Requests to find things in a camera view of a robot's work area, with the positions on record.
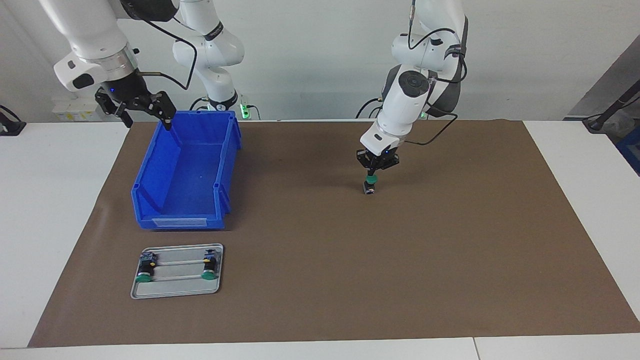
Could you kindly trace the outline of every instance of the blue plastic container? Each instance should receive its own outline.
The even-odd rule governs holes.
[[[224,229],[229,186],[241,148],[232,111],[178,111],[158,123],[131,190],[143,229]]]

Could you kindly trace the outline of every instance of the brown mat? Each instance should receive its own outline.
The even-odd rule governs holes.
[[[370,197],[355,159],[369,124],[243,124],[213,233],[134,221],[155,126],[131,129],[29,346],[640,332],[522,123],[403,146]],[[145,247],[210,242],[226,246],[219,293],[129,298]]]

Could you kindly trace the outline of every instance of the green light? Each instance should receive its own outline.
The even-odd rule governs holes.
[[[251,113],[249,112],[249,109],[246,107],[246,105],[240,104],[240,111],[242,111],[243,119],[248,119],[251,117]]]

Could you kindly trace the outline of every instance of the metal tray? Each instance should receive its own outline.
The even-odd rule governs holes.
[[[203,258],[207,250],[216,251],[215,280],[201,278]],[[222,244],[150,247],[143,252],[153,252],[157,264],[150,282],[136,282],[138,267],[131,287],[132,299],[152,299],[185,295],[212,294],[220,287],[222,275]]]

